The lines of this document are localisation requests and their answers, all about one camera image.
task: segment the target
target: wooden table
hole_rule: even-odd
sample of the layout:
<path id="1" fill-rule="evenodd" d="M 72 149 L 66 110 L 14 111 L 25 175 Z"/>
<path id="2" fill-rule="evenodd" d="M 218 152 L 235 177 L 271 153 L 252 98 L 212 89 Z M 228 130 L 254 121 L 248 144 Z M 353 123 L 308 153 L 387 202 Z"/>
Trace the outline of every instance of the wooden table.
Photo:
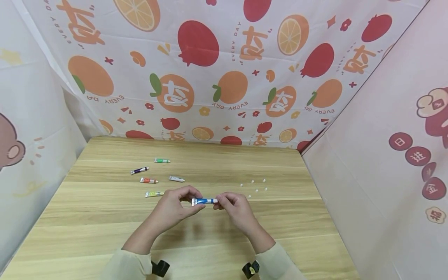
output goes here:
<path id="1" fill-rule="evenodd" d="M 155 157 L 172 162 L 155 164 Z M 150 170 L 129 174 L 144 166 Z M 168 181 L 170 175 L 186 183 Z M 141 184 L 142 176 L 160 183 Z M 145 198 L 145 192 L 185 184 L 206 198 L 224 191 L 251 195 L 262 226 L 309 280 L 358 279 L 297 151 L 97 137 L 90 140 L 1 280 L 98 279 L 114 251 L 159 200 Z M 210 280 L 211 273 L 213 280 L 243 280 L 241 268 L 254 260 L 247 239 L 224 211 L 211 206 L 160 236 L 152 256 L 171 264 L 165 276 L 169 280 Z"/>

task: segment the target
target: person's left hand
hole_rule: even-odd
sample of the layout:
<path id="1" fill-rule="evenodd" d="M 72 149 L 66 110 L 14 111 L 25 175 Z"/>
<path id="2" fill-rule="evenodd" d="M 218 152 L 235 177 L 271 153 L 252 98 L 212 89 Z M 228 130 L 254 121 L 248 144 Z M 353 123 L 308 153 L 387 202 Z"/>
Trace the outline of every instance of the person's left hand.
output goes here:
<path id="1" fill-rule="evenodd" d="M 165 191 L 148 217 L 149 224 L 160 235 L 205 208 L 205 204 L 196 204 L 188 208 L 181 205 L 181 201 L 191 202 L 192 198 L 202 198 L 202 194 L 190 185 Z"/>

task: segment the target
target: person's right hand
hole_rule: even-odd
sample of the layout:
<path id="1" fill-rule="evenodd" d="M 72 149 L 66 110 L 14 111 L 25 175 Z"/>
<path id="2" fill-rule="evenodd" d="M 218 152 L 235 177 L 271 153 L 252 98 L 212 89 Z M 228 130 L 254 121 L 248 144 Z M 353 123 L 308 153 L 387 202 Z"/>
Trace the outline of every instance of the person's right hand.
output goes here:
<path id="1" fill-rule="evenodd" d="M 260 229 L 261 226 L 255 218 L 245 195 L 226 192 L 218 195 L 216 199 L 219 203 L 213 205 L 213 209 L 225 209 L 232 223 L 246 236 Z"/>

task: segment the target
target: sleeve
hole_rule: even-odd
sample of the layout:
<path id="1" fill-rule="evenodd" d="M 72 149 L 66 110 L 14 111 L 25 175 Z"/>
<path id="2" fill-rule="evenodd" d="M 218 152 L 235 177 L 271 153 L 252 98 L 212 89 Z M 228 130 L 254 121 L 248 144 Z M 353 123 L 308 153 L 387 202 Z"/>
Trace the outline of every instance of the sleeve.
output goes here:
<path id="1" fill-rule="evenodd" d="M 151 254 L 137 255 L 117 250 L 107 263 L 100 280 L 146 280 L 152 273 Z"/>
<path id="2" fill-rule="evenodd" d="M 268 251 L 255 255 L 255 260 L 260 265 L 260 280 L 306 280 L 278 242 Z"/>

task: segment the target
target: fabric backdrop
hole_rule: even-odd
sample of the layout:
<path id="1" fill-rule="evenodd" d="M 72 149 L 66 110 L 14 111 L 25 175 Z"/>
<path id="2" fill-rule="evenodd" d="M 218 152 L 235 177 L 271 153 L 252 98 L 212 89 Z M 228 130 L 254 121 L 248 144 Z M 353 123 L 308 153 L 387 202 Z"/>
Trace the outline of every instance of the fabric backdrop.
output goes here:
<path id="1" fill-rule="evenodd" d="M 0 26 L 1 272 L 86 141 L 10 0 L 2 1 Z"/>
<path id="2" fill-rule="evenodd" d="M 425 1 L 23 3 L 101 134 L 295 149 L 341 112 Z"/>
<path id="3" fill-rule="evenodd" d="M 365 280 L 448 275 L 447 10 L 428 3 L 303 156 Z"/>

